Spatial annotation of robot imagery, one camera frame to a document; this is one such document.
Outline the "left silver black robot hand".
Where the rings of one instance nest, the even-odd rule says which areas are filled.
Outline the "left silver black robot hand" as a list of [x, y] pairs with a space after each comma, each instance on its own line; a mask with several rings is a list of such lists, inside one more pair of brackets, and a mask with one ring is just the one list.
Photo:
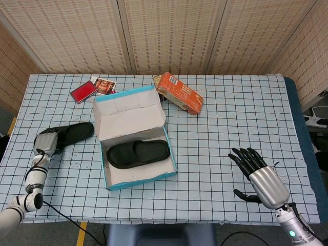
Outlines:
[[59, 147], [58, 137], [59, 130], [56, 128], [46, 129], [39, 133], [34, 140], [34, 155], [38, 155], [43, 152], [49, 157], [60, 154], [62, 151]]

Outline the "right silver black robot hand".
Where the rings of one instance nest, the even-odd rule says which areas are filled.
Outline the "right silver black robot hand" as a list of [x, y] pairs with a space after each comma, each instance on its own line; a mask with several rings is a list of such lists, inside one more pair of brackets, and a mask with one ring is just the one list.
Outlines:
[[252, 148], [233, 148], [232, 151], [228, 157], [237, 164], [256, 192], [256, 195], [247, 195], [235, 189], [234, 194], [237, 197], [246, 202], [263, 204], [272, 210], [288, 203], [290, 192], [257, 151]]

